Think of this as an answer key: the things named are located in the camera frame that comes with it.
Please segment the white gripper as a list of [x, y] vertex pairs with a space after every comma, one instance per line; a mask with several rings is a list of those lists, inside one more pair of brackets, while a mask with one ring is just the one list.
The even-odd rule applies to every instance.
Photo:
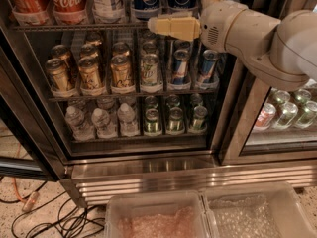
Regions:
[[200, 41], [208, 49], [232, 55], [242, 53], [244, 46], [234, 45], [229, 35], [233, 34], [237, 18], [248, 7], [232, 0], [201, 0], [201, 4], [206, 8], [202, 10], [200, 23], [194, 17], [153, 17], [148, 20], [148, 29], [184, 41], [193, 41], [200, 36]]

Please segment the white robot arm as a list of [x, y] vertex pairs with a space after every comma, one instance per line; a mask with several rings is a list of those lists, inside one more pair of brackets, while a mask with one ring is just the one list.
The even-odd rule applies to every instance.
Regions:
[[317, 80], [317, 13], [299, 10], [279, 20], [232, 0], [201, 0], [198, 18], [163, 14], [148, 20], [151, 32], [198, 39], [208, 49], [237, 57], [267, 85], [293, 91]]

